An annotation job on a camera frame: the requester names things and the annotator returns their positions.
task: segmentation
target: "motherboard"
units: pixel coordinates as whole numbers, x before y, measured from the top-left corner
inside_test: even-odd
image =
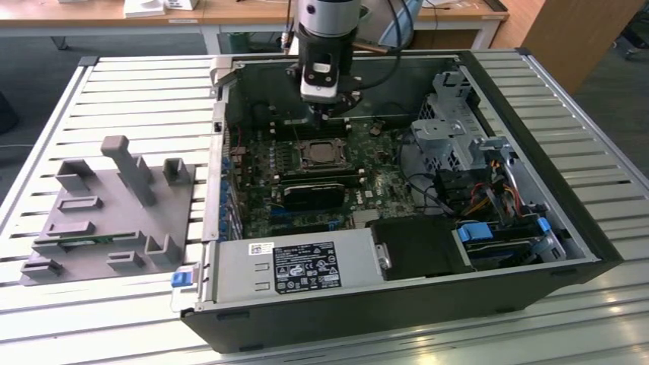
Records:
[[[318,131],[290,120],[235,131],[243,237],[345,230],[415,214],[395,165],[401,133],[373,118],[341,119]]]

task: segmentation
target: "blue latch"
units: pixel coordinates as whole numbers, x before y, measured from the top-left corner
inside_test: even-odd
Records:
[[[462,242],[494,238],[486,223],[466,223],[457,230]]]
[[[174,272],[171,275],[171,287],[187,287],[189,285],[191,285],[191,272]]]
[[[537,219],[537,223],[538,223],[538,227],[541,227],[542,231],[543,232],[549,232],[549,230],[551,229],[550,226],[549,226],[549,222],[545,218],[538,218]]]

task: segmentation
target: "blue tab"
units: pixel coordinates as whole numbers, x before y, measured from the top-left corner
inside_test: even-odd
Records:
[[[459,235],[459,241],[466,242],[470,240],[469,232],[466,232],[466,229],[463,227],[459,227],[457,230],[457,234]]]
[[[549,222],[545,218],[538,218],[537,219],[538,227],[541,227],[543,232],[549,232],[551,227],[549,226]]]
[[[486,240],[494,238],[486,223],[466,223],[458,230],[462,242],[469,240]]]
[[[187,287],[189,285],[191,285],[191,272],[174,272],[171,275],[171,287]]]
[[[229,158],[223,157],[221,159],[221,170],[227,171],[230,169],[230,160]]]

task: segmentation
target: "sticker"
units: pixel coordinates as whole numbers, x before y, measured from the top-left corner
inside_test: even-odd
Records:
[[[273,253],[273,247],[274,247],[273,242],[250,243],[247,245],[247,254],[250,256],[266,255],[269,253]]]
[[[169,24],[194,24],[197,19],[169,19]]]
[[[274,291],[298,293],[341,286],[333,242],[273,248]]]

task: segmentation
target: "metal grid table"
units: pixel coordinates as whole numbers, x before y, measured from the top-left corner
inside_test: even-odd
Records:
[[[197,164],[185,262],[201,254],[213,100],[209,56],[101,59],[78,67],[0,208],[0,358],[21,363],[646,363],[649,186],[531,57],[475,53],[626,262],[526,310],[258,354],[219,355],[169,309],[169,274],[16,284],[62,158],[98,156],[105,135],[158,166]]]

